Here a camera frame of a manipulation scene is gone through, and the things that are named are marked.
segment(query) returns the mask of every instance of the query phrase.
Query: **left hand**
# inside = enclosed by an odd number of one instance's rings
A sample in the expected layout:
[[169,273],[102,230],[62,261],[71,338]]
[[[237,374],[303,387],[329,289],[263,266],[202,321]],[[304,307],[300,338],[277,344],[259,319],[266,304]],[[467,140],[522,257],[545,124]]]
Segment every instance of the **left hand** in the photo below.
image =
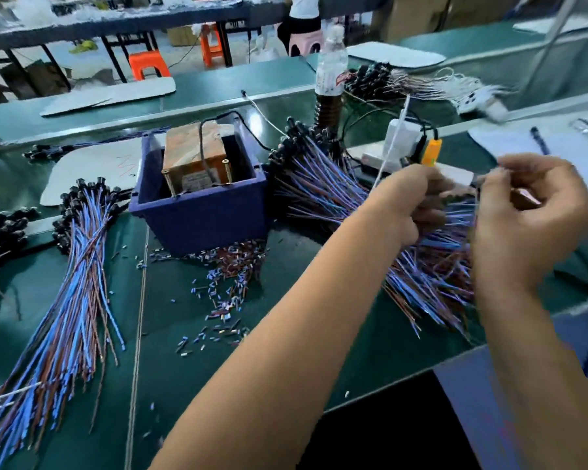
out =
[[380,207],[402,223],[402,246],[406,247],[415,244],[424,232],[444,226],[440,194],[454,186],[435,167],[410,165],[380,182],[364,204]]

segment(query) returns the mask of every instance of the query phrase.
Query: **white shirt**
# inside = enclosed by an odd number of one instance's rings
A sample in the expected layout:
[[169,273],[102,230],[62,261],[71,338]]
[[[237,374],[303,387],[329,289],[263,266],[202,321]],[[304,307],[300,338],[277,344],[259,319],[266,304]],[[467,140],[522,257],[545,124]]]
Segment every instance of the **white shirt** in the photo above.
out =
[[292,0],[290,17],[298,19],[314,19],[320,16],[318,0]]

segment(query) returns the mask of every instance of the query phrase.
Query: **purple plastic bin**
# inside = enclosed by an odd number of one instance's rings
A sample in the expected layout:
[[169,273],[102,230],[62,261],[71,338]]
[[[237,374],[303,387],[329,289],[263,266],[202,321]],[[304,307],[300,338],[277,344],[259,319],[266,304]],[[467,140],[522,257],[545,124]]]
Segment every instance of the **purple plastic bin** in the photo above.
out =
[[222,247],[236,241],[267,235],[265,213],[266,176],[258,161],[257,141],[236,120],[235,136],[223,137],[227,156],[239,148],[238,171],[250,179],[236,181],[177,197],[168,191],[161,173],[163,149],[154,136],[141,141],[141,170],[128,210],[148,223],[161,245],[172,255],[184,256]]

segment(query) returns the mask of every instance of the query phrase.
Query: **person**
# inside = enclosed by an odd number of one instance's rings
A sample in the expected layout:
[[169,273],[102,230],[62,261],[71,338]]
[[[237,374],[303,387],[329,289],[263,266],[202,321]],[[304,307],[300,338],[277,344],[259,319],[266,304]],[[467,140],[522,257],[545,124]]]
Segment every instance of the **person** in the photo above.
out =
[[[537,295],[588,233],[588,189],[555,157],[512,155],[499,165],[481,188],[471,242],[494,368],[527,465],[588,469],[588,379]],[[423,165],[382,181],[196,395],[150,469],[293,468],[388,267],[419,230],[444,220],[439,194],[450,187]],[[517,210],[518,187],[542,206]]]
[[[289,16],[276,29],[285,51],[290,54],[290,38],[292,34],[305,34],[321,30],[319,0],[285,0],[292,5]],[[293,49],[292,57],[299,56],[301,52]]]

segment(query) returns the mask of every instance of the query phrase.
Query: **black fabric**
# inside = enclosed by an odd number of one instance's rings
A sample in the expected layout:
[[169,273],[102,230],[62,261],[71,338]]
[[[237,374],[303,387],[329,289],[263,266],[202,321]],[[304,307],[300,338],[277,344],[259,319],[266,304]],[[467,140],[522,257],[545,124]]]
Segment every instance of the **black fabric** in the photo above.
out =
[[297,469],[449,465],[480,470],[447,395],[429,371],[325,414]]
[[276,36],[281,40],[285,51],[290,52],[290,38],[293,34],[305,34],[319,31],[322,28],[320,17],[312,19],[299,19],[288,16],[276,30]]

